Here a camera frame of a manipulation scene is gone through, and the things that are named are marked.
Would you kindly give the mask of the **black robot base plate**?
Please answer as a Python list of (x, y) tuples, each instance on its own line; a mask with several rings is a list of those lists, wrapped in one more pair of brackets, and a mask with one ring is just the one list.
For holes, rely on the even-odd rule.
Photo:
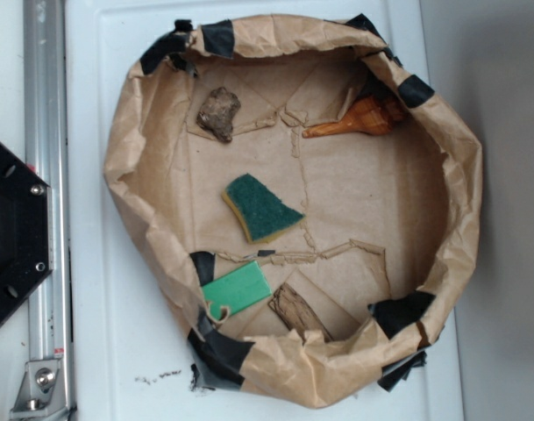
[(0, 142), (0, 327), (51, 274), (50, 187)]

